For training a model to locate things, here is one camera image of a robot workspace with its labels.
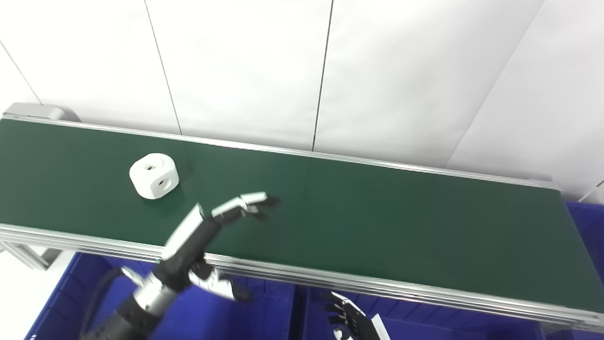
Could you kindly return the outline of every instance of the panel seam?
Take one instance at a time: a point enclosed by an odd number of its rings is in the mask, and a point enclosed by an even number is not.
[[[466,137],[467,132],[470,131],[470,128],[472,127],[472,124],[474,124],[474,120],[476,120],[476,117],[478,116],[478,114],[480,113],[480,110],[482,110],[484,103],[486,103],[487,99],[489,98],[491,92],[493,91],[493,89],[495,88],[495,85],[497,84],[497,82],[499,81],[499,79],[501,78],[501,75],[503,74],[503,71],[506,69],[506,67],[508,66],[508,64],[510,63],[510,60],[512,60],[512,57],[514,56],[514,54],[516,53],[516,50],[518,49],[518,46],[520,46],[520,43],[522,42],[522,40],[524,39],[524,36],[527,34],[527,32],[529,31],[529,28],[531,27],[531,25],[533,25],[533,22],[535,21],[535,18],[537,18],[537,15],[539,14],[539,12],[541,11],[541,8],[543,7],[543,3],[545,3],[545,0],[543,0],[541,2],[541,5],[539,6],[539,9],[535,12],[535,15],[533,17],[533,19],[530,21],[530,23],[527,26],[527,29],[524,31],[524,33],[522,34],[522,36],[520,37],[520,39],[518,39],[518,43],[516,44],[516,47],[514,48],[514,50],[512,51],[512,53],[510,53],[509,58],[506,61],[506,64],[501,68],[501,71],[499,72],[499,76],[497,76],[497,79],[495,79],[495,81],[493,82],[493,85],[491,86],[489,92],[487,93],[487,95],[484,97],[483,102],[480,104],[480,107],[478,108],[478,110],[476,111],[476,114],[474,114],[474,117],[472,118],[472,121],[470,121],[470,124],[468,124],[466,130],[464,131],[463,135],[461,135],[461,138],[459,139],[459,142],[457,142],[457,145],[455,146],[455,149],[453,149],[453,152],[451,153],[451,155],[449,156],[449,159],[447,160],[447,162],[445,163],[444,168],[447,169],[449,167],[449,163],[451,162],[451,159],[453,159],[453,156],[455,155],[455,153],[457,152],[457,149],[459,148],[459,146],[461,145],[461,143],[463,142],[463,139]]]
[[[310,148],[311,151],[315,150],[316,128],[319,124],[319,109],[321,108],[321,94],[323,93],[323,79],[325,77],[325,63],[327,60],[327,47],[329,46],[329,32],[332,27],[333,2],[334,2],[334,0],[332,0],[331,6],[329,8],[329,22],[327,23],[327,37],[325,39],[325,54],[323,55],[323,69],[321,70],[321,83],[319,85],[319,99],[316,103],[315,130],[312,134],[312,147]]]
[[[8,58],[10,59],[10,61],[13,63],[14,67],[17,69],[17,71],[21,75],[21,78],[23,78],[23,80],[27,84],[27,87],[30,88],[30,91],[34,94],[34,97],[36,97],[36,100],[38,101],[38,103],[40,103],[40,105],[44,105],[42,103],[42,101],[40,100],[40,97],[38,97],[37,93],[34,91],[34,88],[31,87],[31,84],[29,83],[29,81],[27,81],[27,78],[25,78],[25,75],[23,74],[23,72],[21,71],[21,69],[19,68],[19,66],[17,65],[17,63],[14,61],[13,56],[8,52],[8,49],[6,48],[6,46],[4,45],[4,43],[2,42],[2,40],[0,40],[0,45],[2,45],[2,49],[6,52],[6,55],[8,56]]]
[[[147,6],[147,0],[143,0],[145,3],[145,10],[147,11],[147,17],[149,18],[149,25],[151,26],[151,32],[153,33],[153,41],[155,41],[155,48],[157,49],[157,55],[159,56],[159,63],[161,64],[161,70],[164,73],[165,85],[168,88],[168,94],[170,95],[170,102],[172,103],[172,109],[174,110],[174,117],[176,118],[176,124],[178,124],[178,131],[182,134],[181,122],[178,119],[178,114],[176,113],[176,106],[174,105],[174,98],[172,97],[172,91],[170,89],[170,84],[168,83],[168,75],[165,73],[164,60],[161,58],[161,53],[159,52],[159,44],[157,43],[157,37],[155,36],[155,29],[153,28],[153,22],[151,21],[151,13],[149,13],[149,7]]]

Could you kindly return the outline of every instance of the white wall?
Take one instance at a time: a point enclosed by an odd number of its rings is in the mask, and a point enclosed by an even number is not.
[[[42,103],[179,132],[143,1],[4,1],[0,40]]]
[[[85,122],[551,178],[567,198],[604,178],[599,0],[331,5],[3,2],[0,40]],[[0,72],[0,105],[36,102],[3,51]]]

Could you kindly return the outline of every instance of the blue bin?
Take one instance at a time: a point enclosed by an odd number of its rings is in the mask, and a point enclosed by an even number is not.
[[[324,310],[320,293],[307,287],[303,293],[305,309],[303,340],[333,340],[332,315]],[[380,314],[392,340],[545,340],[538,322],[508,318],[470,310],[439,307],[416,302],[338,292],[351,299],[369,317]]]
[[[604,283],[604,206],[567,202],[567,207]]]
[[[77,340],[99,280],[112,268],[124,265],[142,275],[153,267],[151,263],[76,254],[26,339]],[[233,302],[191,287],[179,296],[149,339],[288,339],[295,286],[244,277],[236,280],[254,291],[252,302]],[[115,279],[101,296],[91,327],[103,322],[134,289],[126,277]]]

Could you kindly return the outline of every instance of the robotic finger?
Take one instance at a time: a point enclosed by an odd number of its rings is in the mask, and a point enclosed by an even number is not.
[[[248,302],[254,298],[251,290],[238,285],[231,275],[207,264],[205,260],[193,266],[189,279],[195,286],[229,300]]]
[[[329,316],[328,321],[331,324],[341,324],[333,330],[337,340],[354,339],[354,337],[359,340],[390,340],[379,314],[369,319],[354,302],[335,292],[324,292],[321,297],[329,302],[325,309],[336,313]]]

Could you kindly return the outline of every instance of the green conveyor belt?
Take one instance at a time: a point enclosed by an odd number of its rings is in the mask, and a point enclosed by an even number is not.
[[[181,183],[150,201],[130,165],[171,156]],[[552,189],[0,120],[0,223],[163,245],[196,202],[279,196],[269,220],[209,252],[604,312],[604,289]]]

